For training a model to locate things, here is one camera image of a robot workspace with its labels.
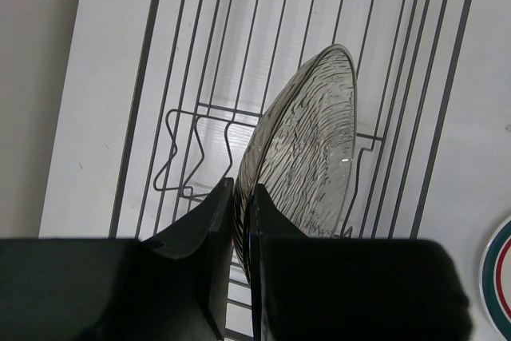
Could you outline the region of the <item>green red rimmed plate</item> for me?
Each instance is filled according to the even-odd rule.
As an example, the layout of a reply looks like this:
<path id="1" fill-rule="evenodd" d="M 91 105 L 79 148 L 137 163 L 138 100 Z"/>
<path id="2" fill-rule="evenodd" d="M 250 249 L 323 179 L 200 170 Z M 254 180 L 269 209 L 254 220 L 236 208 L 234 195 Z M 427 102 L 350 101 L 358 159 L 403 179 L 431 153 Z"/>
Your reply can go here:
<path id="1" fill-rule="evenodd" d="M 510 217 L 493 231 L 479 268 L 485 312 L 505 340 L 510 340 Z"/>

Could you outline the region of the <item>clear glass plate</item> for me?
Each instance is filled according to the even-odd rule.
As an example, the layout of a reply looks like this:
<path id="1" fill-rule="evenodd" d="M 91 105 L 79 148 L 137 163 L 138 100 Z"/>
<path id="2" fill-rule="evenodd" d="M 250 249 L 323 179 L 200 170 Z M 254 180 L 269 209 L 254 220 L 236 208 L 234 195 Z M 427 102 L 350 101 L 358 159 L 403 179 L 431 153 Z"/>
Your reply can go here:
<path id="1" fill-rule="evenodd" d="M 256 185 L 304 235 L 335 234 L 355 155 L 356 97 L 352 56 L 332 44 L 296 70 L 256 125 L 233 189 L 233 244 L 246 279 Z"/>

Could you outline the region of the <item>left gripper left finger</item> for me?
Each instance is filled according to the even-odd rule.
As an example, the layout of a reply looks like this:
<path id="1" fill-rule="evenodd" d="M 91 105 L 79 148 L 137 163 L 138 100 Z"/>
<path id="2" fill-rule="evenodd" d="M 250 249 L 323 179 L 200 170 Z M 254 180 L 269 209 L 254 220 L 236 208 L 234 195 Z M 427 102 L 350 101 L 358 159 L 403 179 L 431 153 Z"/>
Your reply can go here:
<path id="1" fill-rule="evenodd" d="M 232 258 L 233 179 L 144 241 L 143 340 L 222 340 Z"/>

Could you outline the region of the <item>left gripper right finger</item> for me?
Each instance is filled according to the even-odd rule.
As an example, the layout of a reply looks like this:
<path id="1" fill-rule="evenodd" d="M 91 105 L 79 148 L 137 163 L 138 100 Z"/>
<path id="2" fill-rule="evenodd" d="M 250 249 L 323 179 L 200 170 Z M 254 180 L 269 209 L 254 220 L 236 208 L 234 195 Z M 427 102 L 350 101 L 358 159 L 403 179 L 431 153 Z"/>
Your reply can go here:
<path id="1" fill-rule="evenodd" d="M 469 299 L 438 243 L 310 238 L 258 185 L 249 208 L 258 340 L 467 340 Z"/>

